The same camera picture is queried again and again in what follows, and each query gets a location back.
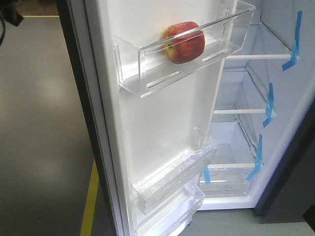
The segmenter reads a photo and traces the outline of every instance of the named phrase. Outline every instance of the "glass shelf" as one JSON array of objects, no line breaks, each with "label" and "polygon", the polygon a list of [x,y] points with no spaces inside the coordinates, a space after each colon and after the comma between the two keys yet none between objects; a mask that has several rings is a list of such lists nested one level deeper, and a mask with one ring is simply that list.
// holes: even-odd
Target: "glass shelf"
[{"label": "glass shelf", "polygon": [[218,148],[208,165],[211,183],[205,183],[203,174],[200,177],[206,198],[246,197],[249,193],[251,181],[246,178],[255,168],[257,139],[251,126],[242,124],[239,115],[235,117],[234,121],[211,123],[209,136]]},{"label": "glass shelf", "polygon": [[218,143],[210,169],[255,167],[256,140],[248,140],[238,120],[212,122],[209,136]]},{"label": "glass shelf", "polygon": [[265,111],[266,100],[248,71],[223,72],[215,104],[215,115]]},{"label": "glass shelf", "polygon": [[251,24],[241,50],[227,60],[243,59],[290,59],[291,51],[263,22]]}]

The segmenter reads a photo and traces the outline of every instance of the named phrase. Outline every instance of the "black cable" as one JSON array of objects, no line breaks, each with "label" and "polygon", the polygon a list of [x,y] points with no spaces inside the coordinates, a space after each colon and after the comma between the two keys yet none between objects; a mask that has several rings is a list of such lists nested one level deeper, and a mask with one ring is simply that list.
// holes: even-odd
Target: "black cable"
[{"label": "black cable", "polygon": [[2,34],[1,34],[1,37],[0,37],[0,46],[3,42],[3,39],[4,39],[4,35],[5,35],[5,22],[4,22],[4,17],[2,15],[2,13],[0,12],[0,21],[2,23],[2,27],[3,27],[3,31],[2,31]]}]

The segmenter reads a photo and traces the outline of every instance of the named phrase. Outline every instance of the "refrigerator shelf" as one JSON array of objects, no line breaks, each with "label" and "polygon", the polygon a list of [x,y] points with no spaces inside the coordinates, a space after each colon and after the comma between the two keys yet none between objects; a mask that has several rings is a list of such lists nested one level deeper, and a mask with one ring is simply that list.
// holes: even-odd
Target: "refrigerator shelf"
[{"label": "refrigerator shelf", "polygon": [[143,214],[148,214],[185,183],[198,175],[214,156],[217,144],[208,140],[208,146],[199,151],[183,151],[179,158],[149,179],[131,185],[133,201]]},{"label": "refrigerator shelf", "polygon": [[193,181],[175,192],[136,227],[136,236],[167,236],[200,208],[205,195]]},{"label": "refrigerator shelf", "polygon": [[266,99],[248,71],[223,72],[214,115],[265,113],[265,111]]},{"label": "refrigerator shelf", "polygon": [[[228,7],[220,6],[218,20],[144,46],[114,38],[120,86],[144,97],[240,50],[254,10],[253,5],[241,1],[234,14]],[[190,62],[174,64],[163,52],[164,45],[174,40],[177,45],[201,34],[205,37],[205,50]]]},{"label": "refrigerator shelf", "polygon": [[247,176],[255,167],[256,140],[250,125],[245,128],[239,117],[231,122],[212,122],[210,134],[218,142],[215,156],[208,165],[210,184],[200,177],[200,189],[206,198],[246,197],[251,181]]},{"label": "refrigerator shelf", "polygon": [[291,51],[263,23],[251,24],[241,50],[227,60],[290,59]]},{"label": "refrigerator shelf", "polygon": [[244,132],[238,120],[211,123],[209,136],[216,140],[218,148],[209,169],[255,167],[256,141],[248,140]]}]

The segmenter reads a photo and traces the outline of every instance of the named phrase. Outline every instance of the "refrigerator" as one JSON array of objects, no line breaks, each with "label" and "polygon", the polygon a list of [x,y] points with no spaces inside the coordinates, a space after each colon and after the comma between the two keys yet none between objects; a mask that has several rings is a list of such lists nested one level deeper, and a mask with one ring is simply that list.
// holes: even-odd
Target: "refrigerator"
[{"label": "refrigerator", "polygon": [[[314,100],[314,3],[57,4],[116,234],[175,236],[198,210],[264,212]],[[181,22],[198,26],[162,37]],[[197,58],[165,54],[200,38]]]}]

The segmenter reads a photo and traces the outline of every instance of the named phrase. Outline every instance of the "door shelf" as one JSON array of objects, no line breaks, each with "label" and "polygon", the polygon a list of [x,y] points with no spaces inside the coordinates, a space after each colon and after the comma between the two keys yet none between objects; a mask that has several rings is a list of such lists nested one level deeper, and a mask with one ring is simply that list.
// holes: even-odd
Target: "door shelf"
[{"label": "door shelf", "polygon": [[[241,1],[238,1],[234,14],[228,7],[221,6],[218,11],[220,19],[143,46],[114,38],[120,86],[144,97],[240,50],[254,10],[253,5]],[[176,46],[202,34],[205,50],[190,62],[174,64],[163,52],[164,45],[170,42]]]},{"label": "door shelf", "polygon": [[200,208],[205,195],[193,181],[176,191],[159,208],[146,216],[138,227],[136,236],[167,236]]},{"label": "door shelf", "polygon": [[175,162],[150,179],[131,183],[135,205],[143,214],[150,213],[209,165],[216,149],[217,144],[209,139],[205,149],[183,151]]}]

